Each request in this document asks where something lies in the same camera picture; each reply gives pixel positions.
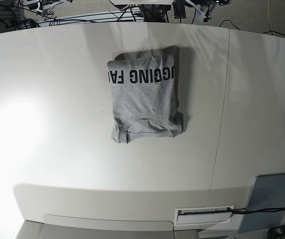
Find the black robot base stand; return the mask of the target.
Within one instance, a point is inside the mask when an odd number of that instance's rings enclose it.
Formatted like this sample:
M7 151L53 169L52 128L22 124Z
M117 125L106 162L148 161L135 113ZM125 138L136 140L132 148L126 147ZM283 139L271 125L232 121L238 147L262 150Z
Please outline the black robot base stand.
M143 17L145 22L164 22L169 23L168 11L172 10L173 5L159 4L141 4L139 16Z

